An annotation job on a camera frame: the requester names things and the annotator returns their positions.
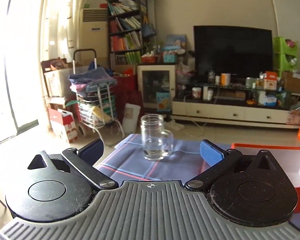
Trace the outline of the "blue plaid tablecloth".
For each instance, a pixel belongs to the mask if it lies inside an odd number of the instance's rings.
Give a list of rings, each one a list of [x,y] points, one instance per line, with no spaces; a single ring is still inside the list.
[[[174,152],[159,161],[144,157],[141,135],[132,134],[119,142],[95,168],[121,184],[124,180],[180,180],[182,183],[210,166],[200,156],[199,141],[174,140]]]

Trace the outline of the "green stacked plastic bins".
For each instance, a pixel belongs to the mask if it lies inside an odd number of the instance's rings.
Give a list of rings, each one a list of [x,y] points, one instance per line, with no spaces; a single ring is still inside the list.
[[[273,69],[281,76],[283,72],[292,72],[297,67],[298,41],[282,36],[273,38]]]

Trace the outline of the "black flat screen television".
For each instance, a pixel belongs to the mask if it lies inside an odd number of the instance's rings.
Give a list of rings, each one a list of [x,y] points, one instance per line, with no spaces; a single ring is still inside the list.
[[[233,78],[258,77],[273,70],[271,30],[227,25],[193,28],[196,72],[207,77],[230,74]]]

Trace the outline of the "beige standing air conditioner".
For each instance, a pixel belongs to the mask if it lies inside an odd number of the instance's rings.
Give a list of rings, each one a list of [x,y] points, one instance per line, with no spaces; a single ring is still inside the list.
[[[108,67],[108,12],[102,8],[81,9],[79,49],[94,49],[97,64]]]

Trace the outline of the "red white carton box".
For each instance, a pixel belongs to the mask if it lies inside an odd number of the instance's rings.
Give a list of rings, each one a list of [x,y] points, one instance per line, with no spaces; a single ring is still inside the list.
[[[55,136],[67,143],[78,138],[74,116],[71,112],[62,109],[49,109],[49,118]]]

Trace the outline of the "white tv stand cabinet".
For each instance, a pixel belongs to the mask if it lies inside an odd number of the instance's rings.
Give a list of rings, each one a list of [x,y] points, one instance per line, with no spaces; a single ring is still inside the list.
[[[173,99],[172,117],[176,120],[220,125],[285,129],[297,129],[300,126],[298,110],[286,111],[258,105],[239,106],[216,99],[196,100],[190,95]]]

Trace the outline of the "clear glass mason mug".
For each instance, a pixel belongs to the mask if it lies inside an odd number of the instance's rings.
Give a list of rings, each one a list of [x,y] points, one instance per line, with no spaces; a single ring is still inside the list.
[[[141,137],[143,153],[148,160],[162,160],[174,150],[173,133],[165,129],[161,115],[147,114],[141,118]]]

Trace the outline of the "orange cardboard box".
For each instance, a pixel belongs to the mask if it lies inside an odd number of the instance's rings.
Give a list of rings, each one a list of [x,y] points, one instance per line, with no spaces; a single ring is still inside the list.
[[[299,200],[295,212],[300,213],[300,147],[233,143],[231,148],[245,155],[256,155],[260,150],[269,150],[298,193]]]

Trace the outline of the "white glass door cabinet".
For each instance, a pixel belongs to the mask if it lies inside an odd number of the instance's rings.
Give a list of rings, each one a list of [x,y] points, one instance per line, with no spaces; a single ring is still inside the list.
[[[137,76],[143,106],[157,112],[171,111],[175,97],[175,64],[138,65]]]

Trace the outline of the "shopping trolley with bags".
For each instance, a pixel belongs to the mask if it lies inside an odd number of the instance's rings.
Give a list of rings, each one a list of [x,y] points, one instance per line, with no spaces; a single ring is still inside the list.
[[[87,67],[87,71],[84,72],[76,67],[76,56],[88,51],[94,55],[93,68]],[[118,134],[124,138],[125,133],[116,110],[117,81],[108,74],[107,70],[97,64],[96,50],[90,48],[74,51],[72,73],[68,80],[70,90],[76,96],[69,105],[76,105],[78,133],[85,137],[87,129],[90,129],[103,139],[101,129],[112,128],[115,125]]]

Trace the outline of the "black bookshelf with books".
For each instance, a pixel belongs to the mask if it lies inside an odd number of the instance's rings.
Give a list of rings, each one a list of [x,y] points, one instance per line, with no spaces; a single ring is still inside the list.
[[[108,63],[116,65],[142,63],[150,38],[148,0],[106,0],[108,13]]]

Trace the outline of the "white power strip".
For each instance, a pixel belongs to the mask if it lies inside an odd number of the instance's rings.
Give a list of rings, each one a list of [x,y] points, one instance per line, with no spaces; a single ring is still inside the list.
[[[181,131],[184,129],[184,125],[177,123],[175,120],[171,120],[169,122],[165,122],[166,129],[172,129],[175,131]]]

